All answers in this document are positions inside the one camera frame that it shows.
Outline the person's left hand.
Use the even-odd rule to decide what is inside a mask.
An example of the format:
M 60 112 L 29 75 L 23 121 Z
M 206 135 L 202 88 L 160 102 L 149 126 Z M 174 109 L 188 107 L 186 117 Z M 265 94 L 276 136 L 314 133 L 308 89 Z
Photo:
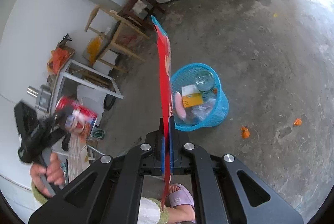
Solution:
M 61 162 L 56 153 L 51 153 L 50 163 L 48 167 L 43 167 L 39 164 L 33 164 L 30 168 L 30 176 L 32 178 L 32 184 L 35 188 L 46 198 L 51 198 L 53 194 L 47 189 L 43 183 L 41 176 L 45 175 L 48 183 L 56 186 L 61 186 L 65 182 L 64 173 L 61 169 Z

